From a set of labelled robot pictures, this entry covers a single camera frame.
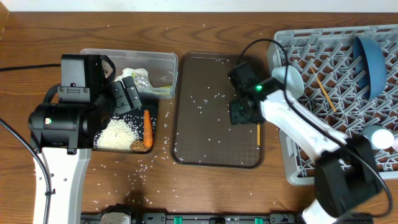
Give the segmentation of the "foil snack wrapper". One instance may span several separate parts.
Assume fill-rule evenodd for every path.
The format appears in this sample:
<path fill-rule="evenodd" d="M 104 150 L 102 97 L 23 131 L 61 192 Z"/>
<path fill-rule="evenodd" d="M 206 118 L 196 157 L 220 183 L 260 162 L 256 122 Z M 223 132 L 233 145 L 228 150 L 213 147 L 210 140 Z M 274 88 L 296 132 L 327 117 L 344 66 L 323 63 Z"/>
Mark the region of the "foil snack wrapper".
<path fill-rule="evenodd" d="M 148 74 L 146 73 L 134 73 L 132 75 L 135 85 L 138 88 L 152 88 L 152 85 L 149 81 Z"/>

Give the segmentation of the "white napkin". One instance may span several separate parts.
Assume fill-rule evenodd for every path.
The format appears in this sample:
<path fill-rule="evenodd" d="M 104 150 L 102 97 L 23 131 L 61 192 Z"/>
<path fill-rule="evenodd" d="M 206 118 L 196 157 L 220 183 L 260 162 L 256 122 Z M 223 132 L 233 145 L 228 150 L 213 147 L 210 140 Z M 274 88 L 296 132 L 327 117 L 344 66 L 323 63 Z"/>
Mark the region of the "white napkin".
<path fill-rule="evenodd" d="M 140 80 L 149 80 L 148 71 L 144 68 L 125 68 L 123 69 L 122 75 L 119 76 L 120 79 L 132 76 L 133 78 L 138 78 Z"/>

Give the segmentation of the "white rice pile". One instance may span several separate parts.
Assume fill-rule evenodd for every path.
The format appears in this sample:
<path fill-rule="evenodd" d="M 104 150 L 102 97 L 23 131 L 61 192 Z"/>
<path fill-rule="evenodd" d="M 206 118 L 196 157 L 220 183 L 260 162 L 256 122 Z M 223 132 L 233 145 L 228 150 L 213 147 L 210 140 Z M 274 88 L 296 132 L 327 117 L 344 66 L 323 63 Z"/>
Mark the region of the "white rice pile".
<path fill-rule="evenodd" d="M 128 151 L 131 144 L 138 140 L 137 131 L 128 125 L 124 120 L 112 119 L 107 127 L 100 132 L 94 141 L 97 149 Z"/>

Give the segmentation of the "orange carrot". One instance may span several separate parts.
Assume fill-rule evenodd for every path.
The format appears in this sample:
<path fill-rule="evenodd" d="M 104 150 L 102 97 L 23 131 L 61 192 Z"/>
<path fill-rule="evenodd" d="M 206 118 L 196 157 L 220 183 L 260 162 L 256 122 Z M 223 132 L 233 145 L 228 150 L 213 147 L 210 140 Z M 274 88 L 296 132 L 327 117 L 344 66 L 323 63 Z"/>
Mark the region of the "orange carrot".
<path fill-rule="evenodd" d="M 144 111 L 144 137 L 143 137 L 144 146 L 146 148 L 151 148 L 153 145 L 153 129 L 152 129 L 152 121 L 149 110 Z"/>

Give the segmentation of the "brown food scrap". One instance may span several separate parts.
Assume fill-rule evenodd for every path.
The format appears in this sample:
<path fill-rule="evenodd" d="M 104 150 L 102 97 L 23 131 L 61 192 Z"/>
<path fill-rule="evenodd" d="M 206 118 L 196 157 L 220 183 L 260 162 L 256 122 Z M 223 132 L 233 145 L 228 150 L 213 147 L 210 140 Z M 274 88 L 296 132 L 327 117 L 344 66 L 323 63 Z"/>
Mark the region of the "brown food scrap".
<path fill-rule="evenodd" d="M 136 140 L 130 145 L 130 151 L 133 153 L 147 153 L 151 150 L 151 147 L 147 147 L 144 144 L 144 141 Z"/>

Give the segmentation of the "light blue rice bowl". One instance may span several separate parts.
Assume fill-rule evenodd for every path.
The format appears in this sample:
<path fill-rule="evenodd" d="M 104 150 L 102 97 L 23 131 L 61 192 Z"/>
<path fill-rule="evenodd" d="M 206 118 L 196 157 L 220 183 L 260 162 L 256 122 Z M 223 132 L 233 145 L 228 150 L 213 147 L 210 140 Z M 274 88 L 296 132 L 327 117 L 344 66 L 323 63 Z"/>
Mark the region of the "light blue rice bowl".
<path fill-rule="evenodd" d="M 285 68 L 285 66 L 274 68 L 272 70 L 271 77 L 276 78 L 278 81 L 283 83 L 285 72 L 287 72 L 287 90 L 290 91 L 293 97 L 297 100 L 304 95 L 304 82 L 301 74 L 295 67 L 289 65 L 287 68 Z"/>

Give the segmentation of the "wooden chopstick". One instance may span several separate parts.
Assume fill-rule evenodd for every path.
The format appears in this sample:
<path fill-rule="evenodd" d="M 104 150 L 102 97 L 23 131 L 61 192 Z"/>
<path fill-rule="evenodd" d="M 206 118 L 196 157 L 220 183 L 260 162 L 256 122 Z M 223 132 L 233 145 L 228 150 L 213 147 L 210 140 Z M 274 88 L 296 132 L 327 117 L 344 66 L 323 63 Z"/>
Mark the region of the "wooden chopstick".
<path fill-rule="evenodd" d="M 261 125 L 257 124 L 257 145 L 261 145 Z"/>
<path fill-rule="evenodd" d="M 325 98 L 326 98 L 328 104 L 330 105 L 331 109 L 333 110 L 333 112 L 337 112 L 337 109 L 335 108 L 335 106 L 334 106 L 334 104 L 333 104 L 331 98 L 329 97 L 329 95 L 328 95 L 328 93 L 326 92 L 326 90 L 325 90 L 323 84 L 321 83 L 320 79 L 318 78 L 317 73 L 314 71 L 313 67 L 310 67 L 310 70 L 311 70 L 311 72 L 314 74 L 314 76 L 315 76 L 315 78 L 316 78 L 316 81 L 317 81 L 317 83 L 318 83 L 318 85 L 319 85 L 319 87 L 320 87 L 322 93 L 324 94 L 324 96 L 325 96 Z"/>

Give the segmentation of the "dark blue plate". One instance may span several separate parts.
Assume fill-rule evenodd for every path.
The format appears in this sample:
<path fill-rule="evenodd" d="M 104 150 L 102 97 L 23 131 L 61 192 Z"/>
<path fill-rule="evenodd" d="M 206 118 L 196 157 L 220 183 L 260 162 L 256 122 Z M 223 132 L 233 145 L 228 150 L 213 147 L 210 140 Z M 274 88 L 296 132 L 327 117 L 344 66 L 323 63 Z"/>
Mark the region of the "dark blue plate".
<path fill-rule="evenodd" d="M 360 90 L 368 87 L 364 98 L 372 100 L 378 97 L 387 83 L 387 70 L 380 45 L 370 37 L 357 36 L 353 41 L 354 59 L 361 57 L 355 66 L 356 73 L 363 71 L 366 74 L 358 80 Z"/>

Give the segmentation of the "blue cup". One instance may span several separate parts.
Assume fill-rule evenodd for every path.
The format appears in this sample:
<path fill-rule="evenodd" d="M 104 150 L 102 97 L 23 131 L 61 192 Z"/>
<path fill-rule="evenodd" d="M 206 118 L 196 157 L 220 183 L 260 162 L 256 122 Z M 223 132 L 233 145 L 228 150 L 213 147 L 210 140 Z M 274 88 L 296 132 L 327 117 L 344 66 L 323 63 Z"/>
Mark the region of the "blue cup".
<path fill-rule="evenodd" d="M 369 140 L 373 149 L 387 149 L 394 143 L 393 133 L 382 126 L 368 126 L 364 128 L 362 135 Z"/>

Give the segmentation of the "pink cup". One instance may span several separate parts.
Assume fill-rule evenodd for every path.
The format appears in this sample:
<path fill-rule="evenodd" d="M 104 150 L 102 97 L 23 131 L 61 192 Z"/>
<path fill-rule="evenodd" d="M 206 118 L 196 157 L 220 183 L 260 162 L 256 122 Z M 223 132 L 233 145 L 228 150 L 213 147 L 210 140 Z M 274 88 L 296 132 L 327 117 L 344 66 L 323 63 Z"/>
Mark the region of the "pink cup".
<path fill-rule="evenodd" d="M 394 142 L 393 142 L 392 148 L 395 151 L 398 151 L 398 135 L 394 136 Z"/>

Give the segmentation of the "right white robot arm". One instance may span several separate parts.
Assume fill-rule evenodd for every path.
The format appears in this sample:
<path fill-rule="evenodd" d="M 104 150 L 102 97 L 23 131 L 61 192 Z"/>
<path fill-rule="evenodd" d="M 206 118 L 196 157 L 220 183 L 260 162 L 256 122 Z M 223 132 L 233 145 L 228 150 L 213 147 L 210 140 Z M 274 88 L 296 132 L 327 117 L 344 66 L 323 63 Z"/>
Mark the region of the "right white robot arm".
<path fill-rule="evenodd" d="M 295 141 L 315 165 L 315 200 L 305 223 L 339 223 L 352 209 L 377 195 L 386 184 L 377 171 L 370 142 L 349 138 L 302 106 L 301 81 L 230 77 L 237 93 L 229 104 L 232 124 L 268 121 Z"/>

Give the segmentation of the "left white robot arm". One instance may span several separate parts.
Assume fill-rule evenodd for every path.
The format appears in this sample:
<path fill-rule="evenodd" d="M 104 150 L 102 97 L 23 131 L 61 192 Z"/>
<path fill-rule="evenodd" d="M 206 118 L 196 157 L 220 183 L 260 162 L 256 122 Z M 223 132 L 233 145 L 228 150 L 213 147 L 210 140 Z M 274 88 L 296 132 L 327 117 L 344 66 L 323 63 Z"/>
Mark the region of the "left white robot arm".
<path fill-rule="evenodd" d="M 112 116 L 141 107 L 131 77 L 63 78 L 29 116 L 35 155 L 34 223 L 78 223 L 94 138 Z"/>

